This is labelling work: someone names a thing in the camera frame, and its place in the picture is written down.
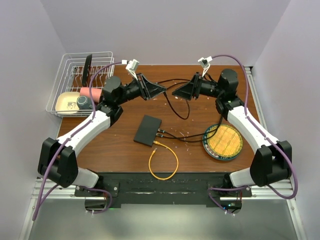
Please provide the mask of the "cream square plate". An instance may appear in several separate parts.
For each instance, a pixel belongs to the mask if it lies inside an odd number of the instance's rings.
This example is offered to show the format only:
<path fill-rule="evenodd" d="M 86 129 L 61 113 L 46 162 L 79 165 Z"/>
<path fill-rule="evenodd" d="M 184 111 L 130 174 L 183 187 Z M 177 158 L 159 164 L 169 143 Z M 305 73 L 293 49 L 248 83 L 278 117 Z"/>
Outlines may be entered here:
<path fill-rule="evenodd" d="M 55 104 L 55 111 L 57 114 L 71 115 L 79 111 L 77 99 L 80 93 L 77 91 L 66 91 L 60 94 Z"/>

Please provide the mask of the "black network switch box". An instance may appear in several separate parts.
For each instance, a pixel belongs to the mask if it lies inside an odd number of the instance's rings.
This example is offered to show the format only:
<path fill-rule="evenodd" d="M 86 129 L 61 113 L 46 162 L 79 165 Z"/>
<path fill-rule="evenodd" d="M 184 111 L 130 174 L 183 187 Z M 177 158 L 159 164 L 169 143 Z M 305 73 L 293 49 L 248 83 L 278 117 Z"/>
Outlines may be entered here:
<path fill-rule="evenodd" d="M 135 143 L 139 143 L 148 147 L 152 147 L 156 138 L 158 129 L 160 128 L 162 120 L 153 116 L 144 115 L 142 121 L 133 138 Z"/>

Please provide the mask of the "round gold wafer plate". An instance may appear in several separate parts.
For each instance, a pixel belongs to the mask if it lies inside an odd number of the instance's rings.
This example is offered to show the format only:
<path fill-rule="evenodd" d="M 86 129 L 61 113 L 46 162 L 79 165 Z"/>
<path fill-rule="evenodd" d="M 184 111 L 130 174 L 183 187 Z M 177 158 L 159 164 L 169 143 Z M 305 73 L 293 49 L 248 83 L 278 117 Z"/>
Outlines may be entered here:
<path fill-rule="evenodd" d="M 205 151 L 219 161 L 231 161 L 235 159 L 243 149 L 243 138 L 234 127 L 221 124 L 210 126 L 202 138 Z"/>

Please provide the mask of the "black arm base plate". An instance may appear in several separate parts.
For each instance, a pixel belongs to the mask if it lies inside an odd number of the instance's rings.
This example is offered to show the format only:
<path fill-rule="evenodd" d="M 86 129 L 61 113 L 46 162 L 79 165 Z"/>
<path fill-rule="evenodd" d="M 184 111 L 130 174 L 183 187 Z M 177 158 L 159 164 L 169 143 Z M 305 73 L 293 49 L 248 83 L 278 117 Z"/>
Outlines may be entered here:
<path fill-rule="evenodd" d="M 225 188 L 226 173 L 179 172 L 163 181 L 148 172 L 102 172 L 101 186 L 112 197 L 111 207 L 124 204 L 205 205 L 213 208 L 216 202 L 235 213 L 242 207 L 242 199 L 252 196 L 249 187 L 234 192 Z"/>

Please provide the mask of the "pink cup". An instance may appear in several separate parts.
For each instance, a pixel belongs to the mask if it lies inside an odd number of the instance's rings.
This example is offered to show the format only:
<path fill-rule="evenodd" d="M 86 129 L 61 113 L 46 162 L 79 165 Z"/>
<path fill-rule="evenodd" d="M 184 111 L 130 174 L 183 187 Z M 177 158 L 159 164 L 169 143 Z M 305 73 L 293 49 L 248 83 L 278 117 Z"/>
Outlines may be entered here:
<path fill-rule="evenodd" d="M 79 95 L 80 96 L 85 96 L 85 97 L 88 97 L 88 98 L 92 97 L 93 101 L 95 103 L 99 103 L 100 99 L 101 99 L 101 96 L 102 96 L 102 89 L 101 88 L 95 88 L 95 87 L 92 87 L 92 88 L 82 87 L 80 89 Z"/>

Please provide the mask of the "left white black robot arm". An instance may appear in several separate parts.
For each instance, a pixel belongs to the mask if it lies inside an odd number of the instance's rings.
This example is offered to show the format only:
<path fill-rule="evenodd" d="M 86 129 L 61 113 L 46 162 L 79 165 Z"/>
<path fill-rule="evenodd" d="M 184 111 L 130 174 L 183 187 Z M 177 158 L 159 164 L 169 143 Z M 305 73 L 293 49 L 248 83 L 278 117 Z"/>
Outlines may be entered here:
<path fill-rule="evenodd" d="M 146 101 L 165 91 L 164 86 L 148 81 L 141 73 L 125 85 L 117 76 L 107 78 L 102 89 L 102 101 L 89 117 L 58 139 L 49 137 L 43 142 L 38 173 L 44 181 L 51 180 L 63 188 L 71 185 L 86 187 L 92 196 L 99 196 L 104 190 L 101 177 L 92 170 L 78 167 L 77 156 L 120 118 L 122 104 L 138 97 Z"/>

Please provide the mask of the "black tablet in rack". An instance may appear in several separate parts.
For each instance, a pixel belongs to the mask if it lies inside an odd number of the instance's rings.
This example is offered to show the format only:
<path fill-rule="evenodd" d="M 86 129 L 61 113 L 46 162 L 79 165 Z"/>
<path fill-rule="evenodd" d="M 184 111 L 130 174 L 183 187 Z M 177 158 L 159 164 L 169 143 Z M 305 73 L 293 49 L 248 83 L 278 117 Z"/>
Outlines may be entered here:
<path fill-rule="evenodd" d="M 82 72 L 82 79 L 81 79 L 81 84 L 83 87 L 88 86 L 92 57 L 93 57 L 93 55 L 89 54 L 85 59 L 85 63 L 83 66 L 83 72 Z"/>

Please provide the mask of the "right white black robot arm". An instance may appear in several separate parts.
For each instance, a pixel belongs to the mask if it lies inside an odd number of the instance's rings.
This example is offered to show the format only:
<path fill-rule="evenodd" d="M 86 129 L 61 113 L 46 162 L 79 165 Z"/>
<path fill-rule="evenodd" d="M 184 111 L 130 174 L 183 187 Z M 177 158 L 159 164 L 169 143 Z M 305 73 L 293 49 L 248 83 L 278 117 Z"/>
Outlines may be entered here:
<path fill-rule="evenodd" d="M 270 186 L 289 179 L 292 174 L 292 146 L 288 141 L 279 141 L 265 130 L 250 114 L 245 103 L 237 95 L 238 75 L 232 69 L 224 69 L 218 81 L 207 81 L 196 73 L 192 79 L 172 92 L 185 100 L 197 99 L 200 95 L 215 98 L 219 114 L 231 123 L 249 143 L 254 158 L 250 167 L 234 171 L 223 183 L 223 192 L 235 196 L 243 186 Z"/>

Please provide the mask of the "dark teal cup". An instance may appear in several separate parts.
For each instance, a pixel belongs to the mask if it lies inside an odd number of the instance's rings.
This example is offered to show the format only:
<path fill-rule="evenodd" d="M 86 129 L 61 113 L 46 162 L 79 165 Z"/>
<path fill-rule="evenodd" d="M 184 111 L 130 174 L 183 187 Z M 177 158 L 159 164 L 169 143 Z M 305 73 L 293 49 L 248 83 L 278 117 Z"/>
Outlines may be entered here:
<path fill-rule="evenodd" d="M 89 97 L 81 95 L 77 98 L 76 104 L 79 108 L 79 110 L 93 110 L 94 106 L 92 104 L 92 101 Z"/>

